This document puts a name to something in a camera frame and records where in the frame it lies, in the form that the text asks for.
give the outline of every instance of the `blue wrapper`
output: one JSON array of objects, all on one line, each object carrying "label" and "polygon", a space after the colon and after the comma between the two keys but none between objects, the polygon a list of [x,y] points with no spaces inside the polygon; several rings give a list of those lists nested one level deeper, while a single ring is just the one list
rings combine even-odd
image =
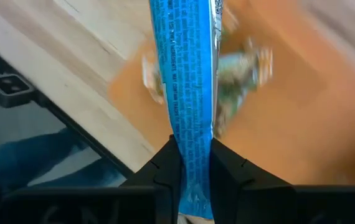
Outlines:
[{"label": "blue wrapper", "polygon": [[169,120],[185,165],[179,212],[212,219],[209,154],[221,1],[149,3]]}]

